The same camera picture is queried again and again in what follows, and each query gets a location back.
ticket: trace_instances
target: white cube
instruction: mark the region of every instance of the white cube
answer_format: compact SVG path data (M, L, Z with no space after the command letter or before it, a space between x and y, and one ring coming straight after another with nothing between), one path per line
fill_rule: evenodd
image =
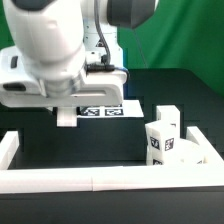
M173 150L177 134L175 127L165 121L155 121L145 125L148 146L158 152L165 153Z
M176 134L180 137L180 111L174 105L156 107L156 120L163 120L176 128Z

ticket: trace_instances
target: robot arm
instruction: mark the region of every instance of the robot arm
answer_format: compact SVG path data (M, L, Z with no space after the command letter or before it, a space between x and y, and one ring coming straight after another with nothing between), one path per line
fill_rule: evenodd
M97 46L101 39L94 22L95 1L3 0L16 47L0 54L1 103L9 107L122 103L127 75L115 69L122 66L122 50L113 51L115 26L138 26L152 15L158 1L101 0L99 20L115 67L93 72L87 63L100 63L105 54L104 47ZM139 13L143 8L146 13Z

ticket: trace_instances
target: white foam block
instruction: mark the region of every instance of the white foam block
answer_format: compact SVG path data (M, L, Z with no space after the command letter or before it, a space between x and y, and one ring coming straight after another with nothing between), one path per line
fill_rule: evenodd
M145 125L149 147L161 153L173 150L177 138L175 127L165 121L155 121Z
M185 139L178 139L177 147L180 152L181 161L185 164L203 164L203 147Z
M0 143L0 170L7 170L19 147L17 131L9 131Z
M181 164L181 156L177 148L160 153L158 150L151 148L153 165Z
M153 165L152 150L150 150L149 147L147 147L146 165L147 166L152 166Z
M204 150L204 163L209 164L219 164L223 163L223 159L214 149L211 143L203 135L198 127L188 127L187 128L187 137L188 140L197 143Z
M156 107L156 120L164 120L176 128L177 137L180 137L180 111L174 105Z

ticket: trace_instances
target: white block with marker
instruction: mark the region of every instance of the white block with marker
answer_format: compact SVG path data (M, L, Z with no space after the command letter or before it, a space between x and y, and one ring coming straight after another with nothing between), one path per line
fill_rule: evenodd
M179 163L175 141L175 127L165 121L155 121L145 125L148 140L148 151L152 155L153 164Z
M180 137L180 111L174 105L156 107L156 120L163 120L176 128L177 137Z

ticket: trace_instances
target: green screen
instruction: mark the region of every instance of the green screen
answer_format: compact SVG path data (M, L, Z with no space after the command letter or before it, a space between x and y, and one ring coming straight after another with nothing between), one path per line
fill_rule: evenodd
M135 31L119 29L119 43L126 67L188 69L224 96L223 0L160 0ZM0 49L11 45L1 1Z

